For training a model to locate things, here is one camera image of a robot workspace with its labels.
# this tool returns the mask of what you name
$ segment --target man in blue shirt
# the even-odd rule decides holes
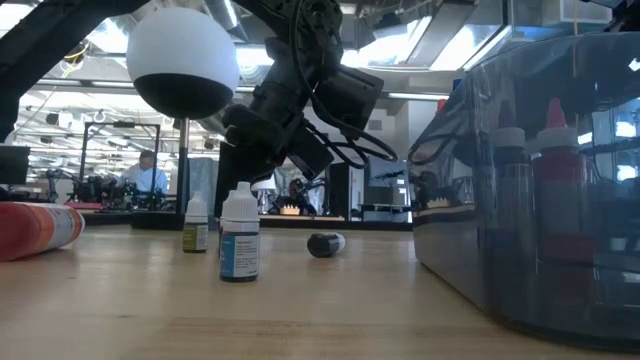
[[[123,172],[118,179],[118,185],[123,184],[125,181],[135,182],[139,191],[151,192],[154,158],[153,151],[143,151],[140,154],[140,163]],[[167,189],[167,175],[160,169],[156,170],[156,189],[162,190],[163,194],[169,192]]]

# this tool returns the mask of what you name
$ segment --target blue label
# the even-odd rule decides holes
[[[233,277],[235,254],[235,236],[223,233],[220,240],[220,276]]]

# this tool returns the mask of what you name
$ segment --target workbench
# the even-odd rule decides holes
[[[416,260],[411,233],[346,231],[333,259],[309,255],[310,233],[264,229],[258,281],[230,284],[215,244],[183,254],[179,232],[89,228],[72,247],[0,264],[0,357],[634,358],[495,324]]]

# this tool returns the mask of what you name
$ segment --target clear plastic container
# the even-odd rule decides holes
[[[416,256],[505,324],[640,351],[639,57],[594,34],[474,67],[410,149]],[[522,161],[499,160],[505,103]]]

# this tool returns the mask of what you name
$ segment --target computer monitor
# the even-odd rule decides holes
[[[29,171],[29,154],[26,146],[0,145],[0,184],[24,185]]]

